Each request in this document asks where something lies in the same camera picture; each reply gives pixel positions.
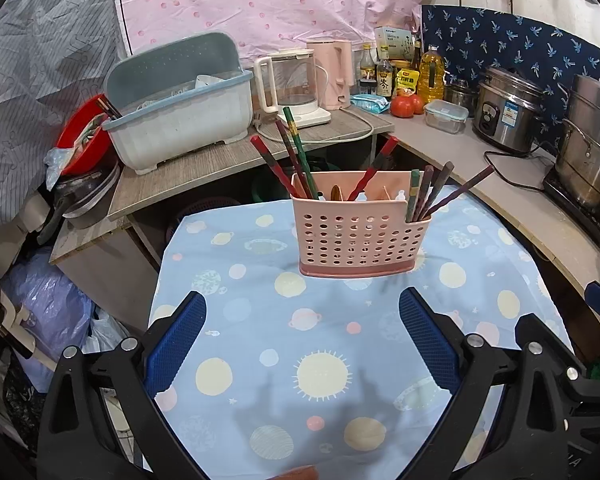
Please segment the pink utensil holder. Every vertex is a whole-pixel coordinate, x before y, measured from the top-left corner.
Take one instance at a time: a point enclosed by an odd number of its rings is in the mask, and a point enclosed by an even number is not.
[[[364,171],[312,173],[325,198],[340,186],[342,196],[353,191]],[[293,198],[300,272],[317,278],[370,278],[413,269],[431,218],[405,222],[410,171],[378,171],[365,187],[366,202],[334,202]],[[298,176],[292,183],[301,190]]]

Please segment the yellow oil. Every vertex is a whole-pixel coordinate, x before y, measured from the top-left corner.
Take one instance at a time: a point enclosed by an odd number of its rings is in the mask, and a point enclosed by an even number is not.
[[[431,78],[430,70],[435,64],[435,74]],[[430,46],[426,54],[423,54],[420,61],[420,77],[418,78],[418,95],[426,103],[434,99],[442,99],[445,94],[445,65],[438,54],[438,48]]]

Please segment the red tomato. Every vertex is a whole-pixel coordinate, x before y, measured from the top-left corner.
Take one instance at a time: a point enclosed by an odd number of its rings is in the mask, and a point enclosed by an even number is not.
[[[391,115],[402,118],[413,117],[413,105],[410,97],[396,96],[391,99],[391,107],[389,108]]]
[[[411,105],[413,106],[413,113],[416,115],[422,115],[424,113],[424,99],[418,94],[413,94],[409,97]]]

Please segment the blue wet wipes package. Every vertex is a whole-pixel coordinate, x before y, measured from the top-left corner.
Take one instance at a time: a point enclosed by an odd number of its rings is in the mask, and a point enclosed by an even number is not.
[[[370,94],[352,95],[351,104],[372,114],[381,114],[389,108],[389,101],[386,100],[386,97]]]

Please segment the planet pattern tablecloth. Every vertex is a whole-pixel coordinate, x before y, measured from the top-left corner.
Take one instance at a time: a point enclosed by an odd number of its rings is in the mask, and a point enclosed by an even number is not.
[[[435,213],[412,271],[350,280],[300,274],[291,201],[243,205],[185,218],[164,253],[151,321],[190,290],[207,316],[156,402],[212,480],[307,464],[321,480],[395,479],[450,399],[398,316],[407,286],[494,346],[516,348],[530,312],[570,344],[533,259],[471,195]],[[494,391],[459,465],[497,402]]]

